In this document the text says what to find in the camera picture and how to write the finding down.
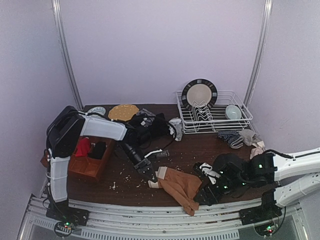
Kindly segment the tan brown boxer underwear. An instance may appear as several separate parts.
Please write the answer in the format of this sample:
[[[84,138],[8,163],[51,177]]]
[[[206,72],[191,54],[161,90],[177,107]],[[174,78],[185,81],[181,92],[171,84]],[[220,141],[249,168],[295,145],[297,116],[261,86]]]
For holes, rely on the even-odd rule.
[[[189,216],[194,216],[200,205],[194,201],[202,185],[200,178],[166,166],[160,166],[155,174],[157,181],[149,180],[148,186],[151,189],[163,189],[182,206]]]

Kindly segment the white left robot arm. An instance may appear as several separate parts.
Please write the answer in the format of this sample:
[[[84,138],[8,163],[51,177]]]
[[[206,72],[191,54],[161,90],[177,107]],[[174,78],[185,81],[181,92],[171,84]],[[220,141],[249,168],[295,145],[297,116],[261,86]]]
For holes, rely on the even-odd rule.
[[[73,106],[65,107],[46,132],[48,158],[49,206],[66,217],[70,214],[67,192],[68,167],[79,137],[112,139],[133,163],[134,169],[149,181],[157,182],[152,163],[140,148],[136,128],[128,123],[109,120],[97,113],[84,113]]]

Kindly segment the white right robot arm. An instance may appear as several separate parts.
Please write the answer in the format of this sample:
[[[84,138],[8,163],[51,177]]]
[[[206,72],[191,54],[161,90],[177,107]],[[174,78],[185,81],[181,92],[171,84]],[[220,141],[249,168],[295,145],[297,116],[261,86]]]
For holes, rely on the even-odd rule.
[[[208,179],[193,199],[207,206],[219,203],[223,196],[240,187],[262,188],[294,176],[300,177],[288,185],[264,192],[259,206],[240,210],[242,224],[249,225],[280,217],[287,205],[319,189],[320,150],[285,154],[269,149],[249,161],[234,153],[224,153],[213,164],[197,162],[193,169]]]

